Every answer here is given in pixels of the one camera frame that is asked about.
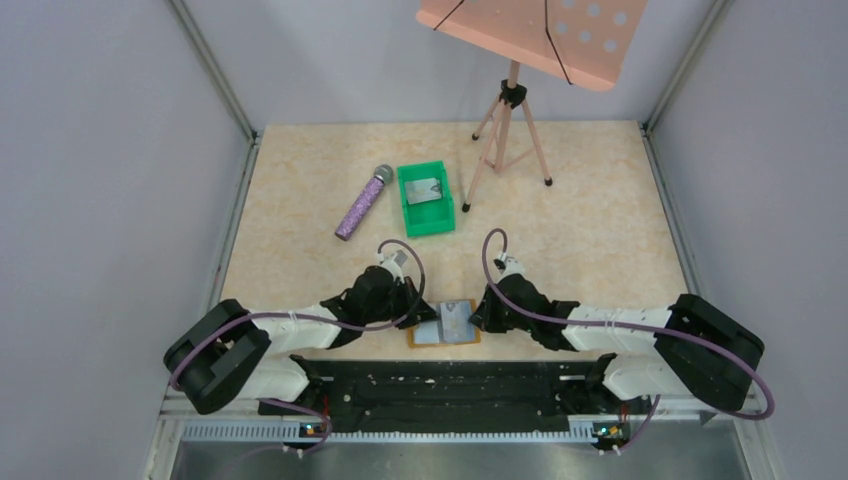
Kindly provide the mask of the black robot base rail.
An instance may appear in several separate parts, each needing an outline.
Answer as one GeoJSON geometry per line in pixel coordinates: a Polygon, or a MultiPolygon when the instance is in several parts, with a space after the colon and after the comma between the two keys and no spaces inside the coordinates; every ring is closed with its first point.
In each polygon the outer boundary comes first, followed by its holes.
{"type": "Polygon", "coordinates": [[[636,422],[723,419],[721,412],[682,396],[629,401],[601,390],[591,362],[361,362],[296,358],[310,382],[287,407],[252,395],[195,408],[168,394],[164,411],[215,415],[215,436],[278,438],[304,446],[324,434],[316,414],[340,443],[582,443],[613,451],[636,434],[636,422]]]}

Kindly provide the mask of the yellow leather card holder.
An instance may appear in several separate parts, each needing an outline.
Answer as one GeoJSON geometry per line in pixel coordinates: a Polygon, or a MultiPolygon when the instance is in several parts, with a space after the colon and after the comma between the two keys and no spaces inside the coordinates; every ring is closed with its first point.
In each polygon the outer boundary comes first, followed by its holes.
{"type": "Polygon", "coordinates": [[[433,306],[435,320],[422,321],[407,331],[410,348],[448,347],[479,344],[481,331],[470,319],[476,310],[473,299],[440,302],[433,306]]]}

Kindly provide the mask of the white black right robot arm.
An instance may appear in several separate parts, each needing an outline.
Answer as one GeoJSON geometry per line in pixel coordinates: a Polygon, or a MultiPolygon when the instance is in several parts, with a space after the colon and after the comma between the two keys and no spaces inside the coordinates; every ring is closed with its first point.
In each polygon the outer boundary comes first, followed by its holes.
{"type": "Polygon", "coordinates": [[[684,293],[668,307],[604,309],[550,300],[518,273],[485,290],[471,323],[487,333],[520,330],[553,351],[597,351],[588,382],[618,400],[690,395],[741,415],[762,340],[700,296],[684,293]]]}

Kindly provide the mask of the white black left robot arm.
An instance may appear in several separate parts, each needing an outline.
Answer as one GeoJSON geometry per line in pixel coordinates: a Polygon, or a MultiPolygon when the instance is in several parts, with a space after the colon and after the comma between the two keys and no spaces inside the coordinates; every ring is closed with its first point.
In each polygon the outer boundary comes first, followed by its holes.
{"type": "Polygon", "coordinates": [[[312,380],[291,353],[337,349],[376,327],[405,330],[436,317],[410,277],[370,266],[342,293],[299,310],[253,313],[223,300],[170,346],[163,363],[173,388],[201,415],[237,399],[292,402],[312,380]]]}

